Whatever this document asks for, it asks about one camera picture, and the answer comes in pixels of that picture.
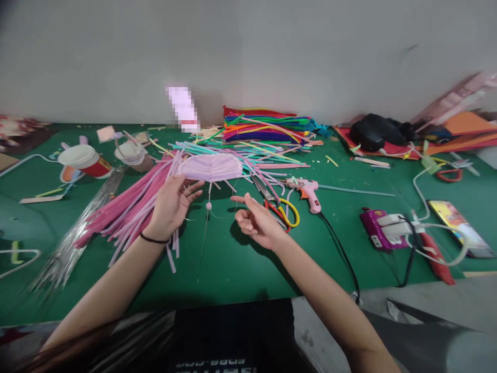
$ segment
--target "hot glue gun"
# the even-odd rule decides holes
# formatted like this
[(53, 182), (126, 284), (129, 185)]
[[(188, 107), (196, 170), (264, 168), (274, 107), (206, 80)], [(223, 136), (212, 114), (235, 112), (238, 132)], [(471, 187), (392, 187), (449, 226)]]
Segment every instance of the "hot glue gun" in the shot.
[(307, 199), (309, 201), (309, 211), (313, 214), (317, 214), (321, 212), (321, 204), (319, 203), (316, 193), (314, 191), (317, 190), (319, 184), (317, 181), (308, 181), (305, 179), (285, 179), (281, 180), (285, 182), (285, 184), (294, 189), (298, 189), (300, 191), (300, 199)]

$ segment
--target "smartphone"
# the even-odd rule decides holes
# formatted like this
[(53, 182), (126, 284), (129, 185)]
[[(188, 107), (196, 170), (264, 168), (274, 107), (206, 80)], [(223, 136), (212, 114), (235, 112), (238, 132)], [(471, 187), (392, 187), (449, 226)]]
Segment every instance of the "smartphone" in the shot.
[[(478, 233), (470, 226), (462, 214), (449, 201), (429, 200), (428, 205), (438, 218), (449, 228), (459, 229), (468, 237), (469, 249), (467, 254), (479, 259), (490, 259), (495, 257), (495, 253), (490, 246), (483, 241)], [(462, 246), (464, 239), (459, 232), (450, 231), (456, 241)]]

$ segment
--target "white plug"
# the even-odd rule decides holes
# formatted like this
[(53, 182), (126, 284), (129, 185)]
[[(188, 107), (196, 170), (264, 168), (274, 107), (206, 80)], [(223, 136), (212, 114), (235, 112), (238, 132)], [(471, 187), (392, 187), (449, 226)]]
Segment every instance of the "white plug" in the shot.
[(387, 226), (387, 225), (402, 223), (405, 220), (403, 219), (403, 216), (400, 214), (389, 214), (385, 215), (382, 218), (377, 219), (376, 221), (381, 226)]
[(411, 226), (406, 222), (383, 227), (382, 231), (385, 236), (391, 237), (405, 236), (413, 233)]

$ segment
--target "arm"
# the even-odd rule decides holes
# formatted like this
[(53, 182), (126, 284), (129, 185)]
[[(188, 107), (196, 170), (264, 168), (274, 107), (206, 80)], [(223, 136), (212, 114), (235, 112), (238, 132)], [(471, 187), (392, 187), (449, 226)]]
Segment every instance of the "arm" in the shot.
[(400, 372), (382, 340), (349, 295), (276, 223), (248, 193), (232, 197), (250, 209), (235, 219), (244, 234), (272, 250), (311, 307), (338, 342), (354, 372)]
[[(188, 188), (184, 186), (186, 184), (188, 182), (185, 182), (184, 176), (175, 176), (160, 189), (152, 220), (143, 231), (145, 237), (167, 241), (183, 223), (190, 203), (202, 193), (196, 190), (203, 185), (203, 181)], [(143, 285), (163, 248), (162, 244), (138, 237), (62, 320), (43, 349), (120, 318)]]

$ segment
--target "metal rod bundle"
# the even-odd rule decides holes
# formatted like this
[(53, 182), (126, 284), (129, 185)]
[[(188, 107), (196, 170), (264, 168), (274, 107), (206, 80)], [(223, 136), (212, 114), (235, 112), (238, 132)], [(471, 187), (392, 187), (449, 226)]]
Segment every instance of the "metal rod bundle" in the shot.
[(50, 293), (64, 288), (86, 247), (84, 245), (76, 249), (74, 242), (85, 233), (86, 226), (89, 224), (86, 219), (111, 199), (121, 183), (125, 171), (126, 167), (119, 167), (112, 172), (34, 279), (30, 285), (30, 292), (46, 289), (47, 296), (49, 296)]

